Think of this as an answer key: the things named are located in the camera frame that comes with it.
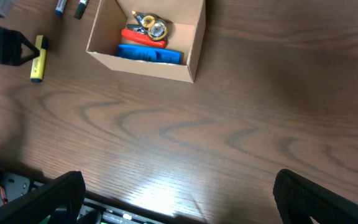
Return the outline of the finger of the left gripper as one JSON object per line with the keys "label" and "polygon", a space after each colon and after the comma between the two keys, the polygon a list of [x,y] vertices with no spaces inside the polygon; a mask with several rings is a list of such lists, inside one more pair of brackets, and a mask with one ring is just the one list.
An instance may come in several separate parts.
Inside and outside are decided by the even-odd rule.
{"label": "finger of the left gripper", "polygon": [[[23,47],[27,47],[30,50],[30,52],[24,55]],[[34,44],[32,44],[21,32],[19,33],[19,50],[20,50],[19,65],[23,65],[40,55],[40,50]]]}

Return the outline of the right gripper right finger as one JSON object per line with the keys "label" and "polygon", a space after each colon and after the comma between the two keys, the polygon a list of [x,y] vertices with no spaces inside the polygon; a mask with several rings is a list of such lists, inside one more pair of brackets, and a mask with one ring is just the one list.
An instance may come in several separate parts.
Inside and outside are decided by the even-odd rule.
{"label": "right gripper right finger", "polygon": [[358,204],[288,169],[278,172],[273,196],[284,223],[358,223]]}

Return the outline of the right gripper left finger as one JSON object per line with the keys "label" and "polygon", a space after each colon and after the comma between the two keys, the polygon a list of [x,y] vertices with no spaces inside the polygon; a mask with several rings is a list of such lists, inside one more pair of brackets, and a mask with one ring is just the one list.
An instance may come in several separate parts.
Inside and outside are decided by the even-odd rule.
{"label": "right gripper left finger", "polygon": [[70,171],[49,183],[0,206],[0,224],[76,223],[85,199],[80,171]]}

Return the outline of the yellow highlighter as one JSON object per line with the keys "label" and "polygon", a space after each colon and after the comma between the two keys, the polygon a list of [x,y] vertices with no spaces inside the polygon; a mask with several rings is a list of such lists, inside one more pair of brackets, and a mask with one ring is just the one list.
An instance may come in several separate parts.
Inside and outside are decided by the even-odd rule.
{"label": "yellow highlighter", "polygon": [[39,49],[39,56],[32,61],[30,80],[32,83],[41,83],[44,79],[45,61],[49,47],[49,39],[44,35],[38,35],[35,46]]}

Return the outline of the blue whiteboard marker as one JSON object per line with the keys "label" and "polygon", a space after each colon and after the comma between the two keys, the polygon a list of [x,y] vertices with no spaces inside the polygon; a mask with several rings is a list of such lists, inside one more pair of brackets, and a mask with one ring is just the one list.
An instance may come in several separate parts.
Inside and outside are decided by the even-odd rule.
{"label": "blue whiteboard marker", "polygon": [[57,16],[62,17],[63,16],[63,12],[66,6],[67,0],[58,0],[56,8],[55,8],[55,14]]}

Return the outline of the black whiteboard marker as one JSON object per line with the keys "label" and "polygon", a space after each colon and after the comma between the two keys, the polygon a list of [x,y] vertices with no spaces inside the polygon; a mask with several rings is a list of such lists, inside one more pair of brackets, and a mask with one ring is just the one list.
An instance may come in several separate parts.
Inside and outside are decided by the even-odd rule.
{"label": "black whiteboard marker", "polygon": [[75,19],[81,19],[83,17],[83,14],[87,8],[88,3],[89,0],[79,0],[78,7],[74,15]]}

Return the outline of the blue plastic whiteboard eraser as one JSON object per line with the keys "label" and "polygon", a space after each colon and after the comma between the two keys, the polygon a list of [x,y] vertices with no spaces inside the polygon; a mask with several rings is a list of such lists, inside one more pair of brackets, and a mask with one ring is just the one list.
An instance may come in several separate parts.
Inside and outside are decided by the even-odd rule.
{"label": "blue plastic whiteboard eraser", "polygon": [[117,47],[117,57],[143,60],[154,63],[181,64],[181,53],[174,50],[166,50],[155,47],[144,47],[140,45],[120,44]]}

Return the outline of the correction tape dispenser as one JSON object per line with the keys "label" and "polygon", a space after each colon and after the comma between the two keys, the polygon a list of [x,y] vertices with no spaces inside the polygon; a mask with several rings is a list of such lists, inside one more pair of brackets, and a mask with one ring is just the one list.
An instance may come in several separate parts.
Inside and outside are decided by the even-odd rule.
{"label": "correction tape dispenser", "polygon": [[152,40],[160,40],[168,35],[167,23],[158,15],[132,11],[132,15],[140,26],[147,31]]}

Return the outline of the cardboard box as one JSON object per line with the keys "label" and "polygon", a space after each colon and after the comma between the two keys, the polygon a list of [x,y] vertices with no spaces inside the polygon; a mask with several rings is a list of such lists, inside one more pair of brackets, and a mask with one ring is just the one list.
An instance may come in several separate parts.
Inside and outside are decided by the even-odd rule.
{"label": "cardboard box", "polygon": [[193,83],[205,0],[100,0],[87,53],[111,70]]}

